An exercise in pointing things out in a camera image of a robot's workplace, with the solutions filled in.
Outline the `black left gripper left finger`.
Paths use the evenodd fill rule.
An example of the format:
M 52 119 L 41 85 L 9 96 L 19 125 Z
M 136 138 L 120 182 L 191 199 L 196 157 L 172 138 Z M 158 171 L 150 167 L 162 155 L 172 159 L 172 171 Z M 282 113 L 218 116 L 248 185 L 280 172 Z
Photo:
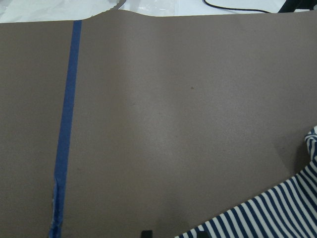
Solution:
M 152 238 L 153 237 L 153 231 L 152 230 L 143 230 L 141 232 L 141 238 Z

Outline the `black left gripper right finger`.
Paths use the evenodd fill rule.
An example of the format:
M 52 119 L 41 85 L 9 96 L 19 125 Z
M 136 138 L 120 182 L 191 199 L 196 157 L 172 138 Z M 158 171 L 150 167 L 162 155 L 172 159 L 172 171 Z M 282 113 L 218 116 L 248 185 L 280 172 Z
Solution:
M 197 238 L 209 238 L 209 234 L 206 231 L 197 231 Z

